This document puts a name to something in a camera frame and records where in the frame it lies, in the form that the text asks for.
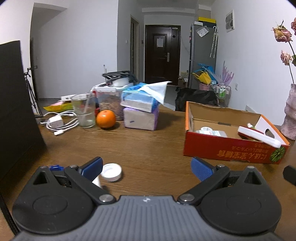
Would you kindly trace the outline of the purple feather decoration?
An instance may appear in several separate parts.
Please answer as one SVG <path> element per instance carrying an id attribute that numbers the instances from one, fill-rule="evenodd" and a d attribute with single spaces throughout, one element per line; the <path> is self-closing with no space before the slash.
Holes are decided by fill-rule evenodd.
<path id="1" fill-rule="evenodd" d="M 223 68 L 222 68 L 222 75 L 220 76 L 220 78 L 221 78 L 220 83 L 222 85 L 229 86 L 233 77 L 234 77 L 234 73 L 228 70 L 228 68 L 225 65 L 225 61 L 224 61 Z"/>

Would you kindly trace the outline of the orange fruit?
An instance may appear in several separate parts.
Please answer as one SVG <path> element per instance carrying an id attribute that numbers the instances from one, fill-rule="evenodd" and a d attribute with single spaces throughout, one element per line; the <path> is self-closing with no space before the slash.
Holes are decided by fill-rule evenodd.
<path id="1" fill-rule="evenodd" d="M 116 123 L 115 113 L 111 110 L 103 110 L 96 116 L 96 123 L 100 128 L 112 128 Z"/>

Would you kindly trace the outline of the blue tissue pack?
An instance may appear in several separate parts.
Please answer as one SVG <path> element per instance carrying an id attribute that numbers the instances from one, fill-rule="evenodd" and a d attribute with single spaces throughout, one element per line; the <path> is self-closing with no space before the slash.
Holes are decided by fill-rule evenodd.
<path id="1" fill-rule="evenodd" d="M 159 104 L 164 104 L 167 84 L 170 81 L 146 84 L 139 83 L 121 94 L 121 106 L 152 113 Z"/>

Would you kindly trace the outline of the grey refrigerator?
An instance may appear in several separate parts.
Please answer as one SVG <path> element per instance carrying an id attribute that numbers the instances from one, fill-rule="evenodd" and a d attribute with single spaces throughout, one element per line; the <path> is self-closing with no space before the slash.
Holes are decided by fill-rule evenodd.
<path id="1" fill-rule="evenodd" d="M 208 27 L 200 22 L 191 25 L 190 32 L 190 58 L 188 87 L 199 89 L 197 80 L 192 73 L 201 68 L 199 64 L 216 66 L 216 28 Z"/>

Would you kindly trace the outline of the clear food storage container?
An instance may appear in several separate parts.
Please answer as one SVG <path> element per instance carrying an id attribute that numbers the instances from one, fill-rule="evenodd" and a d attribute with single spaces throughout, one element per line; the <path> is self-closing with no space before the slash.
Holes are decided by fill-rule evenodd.
<path id="1" fill-rule="evenodd" d="M 111 110 L 114 112 L 116 120 L 123 120 L 123 106 L 121 106 L 121 94 L 124 90 L 132 87 L 133 83 L 129 83 L 122 87 L 107 86 L 105 83 L 95 85 L 91 91 L 95 91 L 100 111 Z"/>

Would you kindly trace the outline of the white cotton swab jar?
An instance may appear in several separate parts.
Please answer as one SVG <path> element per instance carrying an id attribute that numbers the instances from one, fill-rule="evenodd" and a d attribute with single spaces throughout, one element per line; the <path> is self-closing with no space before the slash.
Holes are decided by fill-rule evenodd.
<path id="1" fill-rule="evenodd" d="M 195 132 L 203 134 L 203 135 L 210 135 L 210 136 L 227 138 L 227 135 L 224 131 L 213 130 L 212 128 L 210 128 L 208 126 L 203 126 L 199 130 L 196 130 Z"/>

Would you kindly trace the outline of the black paper shopping bag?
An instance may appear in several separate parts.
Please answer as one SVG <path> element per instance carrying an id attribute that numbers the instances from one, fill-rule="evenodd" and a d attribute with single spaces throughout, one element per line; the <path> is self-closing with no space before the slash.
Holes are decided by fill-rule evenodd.
<path id="1" fill-rule="evenodd" d="M 1 44 L 1 180 L 45 148 L 23 72 L 21 42 Z"/>

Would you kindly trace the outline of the purple tissue pack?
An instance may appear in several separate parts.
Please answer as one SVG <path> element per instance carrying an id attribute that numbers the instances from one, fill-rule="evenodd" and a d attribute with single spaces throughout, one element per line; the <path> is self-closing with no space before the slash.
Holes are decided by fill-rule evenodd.
<path id="1" fill-rule="evenodd" d="M 155 131 L 158 123 L 159 108 L 156 108 L 152 113 L 124 108 L 123 115 L 126 128 Z"/>

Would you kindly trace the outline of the green spray bottle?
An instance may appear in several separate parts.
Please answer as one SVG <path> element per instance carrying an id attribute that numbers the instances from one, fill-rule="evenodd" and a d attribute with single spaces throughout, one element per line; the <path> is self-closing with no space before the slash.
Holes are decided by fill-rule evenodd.
<path id="1" fill-rule="evenodd" d="M 251 129 L 254 129 L 254 130 L 256 129 L 251 123 L 247 123 L 247 127 L 251 128 Z"/>

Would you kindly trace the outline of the black bag behind table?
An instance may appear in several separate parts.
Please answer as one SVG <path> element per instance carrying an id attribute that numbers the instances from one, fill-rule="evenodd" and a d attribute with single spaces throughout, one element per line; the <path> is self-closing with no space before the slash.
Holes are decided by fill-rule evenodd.
<path id="1" fill-rule="evenodd" d="M 177 97 L 175 99 L 175 111 L 185 112 L 186 102 L 195 102 L 218 106 L 218 98 L 212 90 L 197 90 L 191 88 L 177 88 Z"/>

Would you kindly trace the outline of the black headset on container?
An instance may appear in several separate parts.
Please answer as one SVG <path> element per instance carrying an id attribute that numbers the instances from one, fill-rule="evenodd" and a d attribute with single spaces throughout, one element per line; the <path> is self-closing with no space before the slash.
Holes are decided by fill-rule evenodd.
<path id="1" fill-rule="evenodd" d="M 106 79 L 107 85 L 111 85 L 114 81 L 121 78 L 128 78 L 130 83 L 139 83 L 137 77 L 129 70 L 103 73 L 102 77 Z"/>

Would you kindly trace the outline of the orange cardboard box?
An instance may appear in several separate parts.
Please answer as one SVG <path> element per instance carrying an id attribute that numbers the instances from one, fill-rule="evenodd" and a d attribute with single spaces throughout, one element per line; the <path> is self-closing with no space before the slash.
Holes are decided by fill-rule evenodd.
<path id="1" fill-rule="evenodd" d="M 263 115 L 246 111 L 186 103 L 184 155 L 224 161 L 278 164 L 284 158 L 290 143 L 284 135 Z M 247 128 L 251 123 L 259 132 L 270 131 L 281 142 L 274 148 L 261 141 L 238 133 L 238 127 Z M 203 126 L 224 131 L 227 138 L 196 133 Z"/>

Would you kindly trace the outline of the yellow blue bags pile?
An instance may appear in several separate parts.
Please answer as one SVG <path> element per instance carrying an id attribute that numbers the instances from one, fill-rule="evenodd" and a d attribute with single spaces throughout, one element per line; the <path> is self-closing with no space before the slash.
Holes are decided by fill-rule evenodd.
<path id="1" fill-rule="evenodd" d="M 215 71 L 212 66 L 199 63 L 198 67 L 199 67 L 199 69 L 194 70 L 192 72 L 192 75 L 197 80 L 199 80 L 202 84 L 205 84 L 205 85 L 218 84 L 218 81 L 214 76 Z"/>

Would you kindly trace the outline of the clear drinking glass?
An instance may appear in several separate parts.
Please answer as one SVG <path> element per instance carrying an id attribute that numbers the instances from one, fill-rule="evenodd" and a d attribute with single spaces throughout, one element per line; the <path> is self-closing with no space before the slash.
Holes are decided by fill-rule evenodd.
<path id="1" fill-rule="evenodd" d="M 95 94 L 92 92 L 72 96 L 71 103 L 76 114 L 79 126 L 91 128 L 95 126 Z"/>

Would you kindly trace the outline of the white small open bottle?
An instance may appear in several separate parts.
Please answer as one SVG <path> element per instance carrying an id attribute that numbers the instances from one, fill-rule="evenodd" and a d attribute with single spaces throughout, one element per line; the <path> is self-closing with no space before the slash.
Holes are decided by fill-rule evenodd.
<path id="1" fill-rule="evenodd" d="M 100 184 L 100 180 L 99 180 L 99 176 L 97 176 L 93 181 L 92 183 L 94 185 L 96 185 L 97 187 L 101 188 L 101 184 Z"/>

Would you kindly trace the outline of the yellow flat package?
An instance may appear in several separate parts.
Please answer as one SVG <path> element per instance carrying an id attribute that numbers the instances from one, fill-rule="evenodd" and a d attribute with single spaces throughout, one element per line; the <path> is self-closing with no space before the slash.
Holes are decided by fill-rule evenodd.
<path id="1" fill-rule="evenodd" d="M 48 112 L 61 113 L 64 111 L 72 110 L 73 106 L 70 101 L 59 101 L 52 105 L 45 106 L 44 109 Z"/>

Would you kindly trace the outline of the dark wooden door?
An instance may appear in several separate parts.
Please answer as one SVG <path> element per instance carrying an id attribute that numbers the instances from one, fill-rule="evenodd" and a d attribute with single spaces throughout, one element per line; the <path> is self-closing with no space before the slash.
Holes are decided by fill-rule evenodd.
<path id="1" fill-rule="evenodd" d="M 177 86 L 180 71 L 181 27 L 146 25 L 144 81 L 147 84 L 167 81 Z"/>

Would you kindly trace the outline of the white round lid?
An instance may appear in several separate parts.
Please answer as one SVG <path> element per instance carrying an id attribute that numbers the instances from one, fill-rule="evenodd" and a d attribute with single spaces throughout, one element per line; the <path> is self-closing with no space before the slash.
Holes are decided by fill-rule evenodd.
<path id="1" fill-rule="evenodd" d="M 117 163 L 108 163 L 103 165 L 100 176 L 108 182 L 116 182 L 121 178 L 122 168 Z"/>

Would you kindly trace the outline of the red white lint brush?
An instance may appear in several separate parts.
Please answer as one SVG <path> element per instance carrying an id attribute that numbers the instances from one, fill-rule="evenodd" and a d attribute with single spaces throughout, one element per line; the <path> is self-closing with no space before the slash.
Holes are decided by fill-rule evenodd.
<path id="1" fill-rule="evenodd" d="M 272 137 L 269 137 L 255 129 L 252 129 L 252 128 L 246 128 L 246 127 L 243 127 L 243 126 L 239 126 L 238 127 L 238 133 L 243 135 L 243 136 L 246 136 L 246 137 L 249 137 L 249 138 L 252 138 L 252 139 L 255 139 L 257 141 L 261 141 L 265 144 L 268 144 L 274 148 L 280 148 L 281 147 L 281 142 L 272 138 Z"/>

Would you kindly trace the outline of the blue plastic cap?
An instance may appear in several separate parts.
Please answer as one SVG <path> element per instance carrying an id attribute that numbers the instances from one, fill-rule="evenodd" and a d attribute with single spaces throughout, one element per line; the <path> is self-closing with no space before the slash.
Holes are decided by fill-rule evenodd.
<path id="1" fill-rule="evenodd" d="M 52 165 L 50 166 L 50 171 L 63 171 L 64 167 L 60 166 L 60 165 Z"/>

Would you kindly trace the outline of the textured pink vase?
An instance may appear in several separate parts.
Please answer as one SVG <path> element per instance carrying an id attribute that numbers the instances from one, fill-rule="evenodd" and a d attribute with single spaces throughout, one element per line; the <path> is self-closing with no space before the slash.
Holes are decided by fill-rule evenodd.
<path id="1" fill-rule="evenodd" d="M 296 136 L 296 90 L 291 84 L 290 92 L 284 109 L 285 119 L 280 127 L 280 132 L 287 138 L 295 141 Z"/>

